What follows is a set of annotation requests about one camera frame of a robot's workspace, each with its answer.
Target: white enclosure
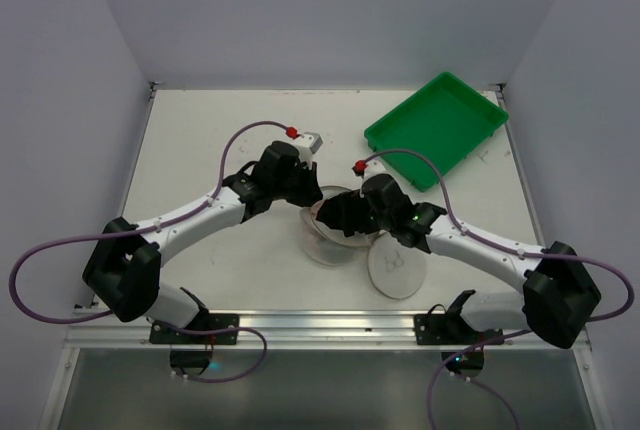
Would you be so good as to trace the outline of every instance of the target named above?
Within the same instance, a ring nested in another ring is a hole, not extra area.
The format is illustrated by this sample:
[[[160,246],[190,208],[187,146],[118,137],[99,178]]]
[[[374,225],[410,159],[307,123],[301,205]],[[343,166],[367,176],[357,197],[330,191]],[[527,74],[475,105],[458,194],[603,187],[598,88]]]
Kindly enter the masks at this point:
[[[499,96],[510,113],[510,145],[544,238],[570,242],[635,282],[638,3],[0,0],[3,275],[27,248],[100,231],[121,214],[148,120],[149,82],[407,90],[448,70],[480,90],[506,85]],[[57,316],[87,303],[80,274],[90,251],[81,245],[34,258],[19,281],[25,300]],[[601,307],[614,308],[621,286],[594,273]],[[28,320],[2,288],[0,423],[37,428],[67,329]],[[636,307],[588,328],[618,429],[640,427],[639,323]]]

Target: white table surface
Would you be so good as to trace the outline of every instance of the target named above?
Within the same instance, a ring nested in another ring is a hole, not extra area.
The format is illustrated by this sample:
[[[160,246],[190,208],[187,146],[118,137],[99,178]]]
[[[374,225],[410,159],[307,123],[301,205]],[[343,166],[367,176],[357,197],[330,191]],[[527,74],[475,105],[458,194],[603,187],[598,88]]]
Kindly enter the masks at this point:
[[[161,215],[215,186],[222,148],[241,126],[272,119],[320,133],[316,155],[320,185],[356,188],[350,168],[370,154],[364,129],[409,97],[411,91],[160,90],[144,137],[124,216],[131,222]],[[484,94],[494,103],[495,95]],[[276,128],[256,128],[230,152],[226,173],[258,159]],[[438,186],[415,200],[442,204]],[[446,176],[459,218],[523,242],[535,242],[523,189],[507,138],[500,128]],[[462,291],[508,289],[463,263],[425,256],[422,288],[404,301],[371,285],[366,254],[337,268],[310,260],[298,247],[298,208],[283,202],[242,225],[193,245],[162,270],[162,281],[185,287],[215,310],[425,310],[449,304]]]

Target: black mounting bracket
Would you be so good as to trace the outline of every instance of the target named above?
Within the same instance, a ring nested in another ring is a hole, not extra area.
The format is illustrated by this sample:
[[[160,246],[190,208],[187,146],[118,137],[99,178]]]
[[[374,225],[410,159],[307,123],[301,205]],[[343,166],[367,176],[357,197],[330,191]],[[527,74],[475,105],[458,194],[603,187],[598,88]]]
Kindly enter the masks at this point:
[[[413,316],[413,331],[416,335],[416,343],[420,346],[424,345],[473,345],[482,340],[502,336],[502,331],[489,330],[486,332],[476,332],[471,328],[461,330],[455,333],[450,329],[449,315],[445,314],[428,314],[419,313]]]
[[[205,318],[198,319],[197,328],[190,330],[222,330],[224,328],[238,327],[240,315],[237,313],[209,313]],[[238,341],[238,332],[216,335],[214,345],[235,345]],[[149,343],[154,345],[211,345],[211,336],[194,336],[177,333],[160,323],[151,326]]]

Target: transparent plastic bowl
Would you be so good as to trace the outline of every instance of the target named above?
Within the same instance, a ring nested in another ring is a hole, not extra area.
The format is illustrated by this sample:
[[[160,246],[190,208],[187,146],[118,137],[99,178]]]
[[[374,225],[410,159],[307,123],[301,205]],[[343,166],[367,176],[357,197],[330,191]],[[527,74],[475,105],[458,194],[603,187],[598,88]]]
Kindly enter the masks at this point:
[[[350,189],[338,186],[321,187],[324,199],[331,198]],[[315,220],[314,215],[322,205],[320,201],[311,208],[300,210],[300,232],[298,242],[302,250],[313,260],[323,265],[335,267],[353,261],[363,249],[371,247],[377,234],[357,233],[345,237],[340,230],[332,230]]]

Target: glass panel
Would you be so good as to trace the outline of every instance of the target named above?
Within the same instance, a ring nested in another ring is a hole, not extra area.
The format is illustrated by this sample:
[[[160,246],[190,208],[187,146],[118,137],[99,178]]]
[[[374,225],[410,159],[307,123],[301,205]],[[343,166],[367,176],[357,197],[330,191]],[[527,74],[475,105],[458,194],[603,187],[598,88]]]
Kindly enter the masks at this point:
[[[246,368],[252,351],[216,349],[216,369]],[[63,430],[425,429],[428,378],[440,356],[427,351],[272,351],[243,380],[224,385],[169,376],[167,350],[83,350]],[[479,377],[505,395],[523,429],[595,428],[571,352],[486,352]],[[444,373],[434,405],[441,430],[510,429],[503,404]]]

